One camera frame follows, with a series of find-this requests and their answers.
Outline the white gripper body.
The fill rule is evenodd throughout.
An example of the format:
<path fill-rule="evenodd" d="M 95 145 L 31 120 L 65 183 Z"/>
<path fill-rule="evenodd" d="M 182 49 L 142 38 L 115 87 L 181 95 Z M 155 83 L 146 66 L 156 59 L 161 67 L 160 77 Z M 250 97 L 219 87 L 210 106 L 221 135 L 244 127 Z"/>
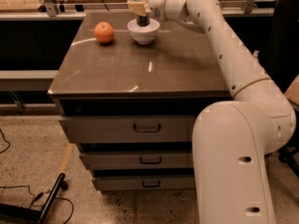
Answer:
<path fill-rule="evenodd" d="M 166 21 L 165 4 L 166 0 L 148 0 L 149 9 L 153 18 L 159 21 Z"/>

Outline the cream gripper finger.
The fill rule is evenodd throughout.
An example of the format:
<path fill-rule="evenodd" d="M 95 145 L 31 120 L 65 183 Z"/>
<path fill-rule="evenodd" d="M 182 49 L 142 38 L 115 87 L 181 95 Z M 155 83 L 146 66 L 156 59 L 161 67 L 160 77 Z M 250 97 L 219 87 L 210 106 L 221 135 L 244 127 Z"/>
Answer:
<path fill-rule="evenodd" d="M 150 14 L 150 6 L 147 1 L 128 0 L 127 6 L 129 10 L 138 16 L 146 17 Z"/>

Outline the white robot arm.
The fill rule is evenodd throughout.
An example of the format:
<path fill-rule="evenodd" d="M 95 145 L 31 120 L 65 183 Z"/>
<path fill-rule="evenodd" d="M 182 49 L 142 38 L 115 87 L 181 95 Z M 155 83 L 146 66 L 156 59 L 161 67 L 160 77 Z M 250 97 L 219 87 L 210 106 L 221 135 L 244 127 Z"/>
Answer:
<path fill-rule="evenodd" d="M 200 224 L 277 224 L 264 157 L 295 131 L 288 99 L 227 23 L 218 0 L 129 0 L 128 7 L 203 31 L 232 96 L 202 110 L 193 126 Z"/>

